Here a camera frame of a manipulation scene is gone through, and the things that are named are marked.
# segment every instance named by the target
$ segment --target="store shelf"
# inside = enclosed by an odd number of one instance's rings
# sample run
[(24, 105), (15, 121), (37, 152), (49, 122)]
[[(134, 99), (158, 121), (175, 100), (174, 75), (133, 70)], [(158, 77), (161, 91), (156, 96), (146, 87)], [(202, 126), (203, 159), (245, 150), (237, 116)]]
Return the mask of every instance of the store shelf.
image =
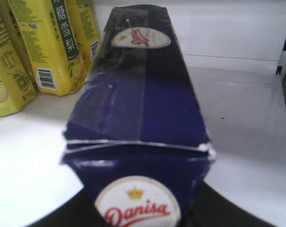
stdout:
[[(276, 75), (189, 68), (217, 150), (205, 181), (241, 208), (286, 227), (286, 109)], [(81, 188), (60, 165), (62, 132), (80, 92), (38, 93), (22, 112), (0, 118), (0, 227), (22, 227)]]

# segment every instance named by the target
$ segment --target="danisa box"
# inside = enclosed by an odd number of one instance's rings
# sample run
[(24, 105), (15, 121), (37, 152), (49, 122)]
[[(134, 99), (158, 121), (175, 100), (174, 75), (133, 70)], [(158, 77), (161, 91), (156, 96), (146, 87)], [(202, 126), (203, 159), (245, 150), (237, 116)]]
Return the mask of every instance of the danisa box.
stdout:
[(115, 227), (174, 227), (215, 151), (166, 8), (114, 8), (63, 162)]

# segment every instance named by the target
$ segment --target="gold crown emblem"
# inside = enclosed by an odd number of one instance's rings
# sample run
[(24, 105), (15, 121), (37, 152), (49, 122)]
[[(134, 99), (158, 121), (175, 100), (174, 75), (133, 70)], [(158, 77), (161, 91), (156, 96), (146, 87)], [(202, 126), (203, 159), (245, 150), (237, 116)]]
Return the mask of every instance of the gold crown emblem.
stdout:
[(144, 190), (137, 189), (136, 186), (132, 190), (128, 190), (127, 194), (132, 200), (140, 200), (144, 194)]

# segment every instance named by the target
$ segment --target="yellow beverage carton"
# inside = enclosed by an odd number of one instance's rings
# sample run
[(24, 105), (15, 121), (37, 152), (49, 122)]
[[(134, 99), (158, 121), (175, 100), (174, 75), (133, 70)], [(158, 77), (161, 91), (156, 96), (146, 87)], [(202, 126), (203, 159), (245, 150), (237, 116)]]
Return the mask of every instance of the yellow beverage carton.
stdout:
[(80, 52), (89, 71), (99, 44), (99, 33), (90, 0), (66, 0), (66, 6)]
[(0, 16), (0, 116), (20, 111), (35, 97), (30, 81)]
[(64, 96), (78, 91), (87, 70), (65, 0), (8, 0), (16, 17), (38, 88)]
[(17, 52), (17, 55), (25, 71), (29, 75), (31, 81), (35, 84), (34, 72), (30, 64), (30, 60), (28, 57), (28, 53), (23, 38), (21, 36), (21, 32), (19, 30), (15, 16), (11, 8), (9, 7), (9, 3), (7, 2), (7, 0), (0, 0), (0, 14), (3, 19), (6, 31), (9, 35), (10, 41), (14, 45), (14, 48)]

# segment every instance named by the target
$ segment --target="oval white label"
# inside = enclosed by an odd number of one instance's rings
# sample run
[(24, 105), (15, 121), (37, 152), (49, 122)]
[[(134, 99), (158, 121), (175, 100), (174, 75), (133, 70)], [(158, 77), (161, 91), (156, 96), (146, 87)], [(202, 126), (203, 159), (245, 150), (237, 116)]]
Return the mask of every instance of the oval white label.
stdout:
[(170, 190), (144, 176), (112, 182), (99, 194), (95, 206), (115, 227), (174, 227), (180, 219), (179, 205)]
[(132, 27), (119, 32), (111, 41), (116, 47), (156, 49), (168, 46), (170, 38), (149, 27)]

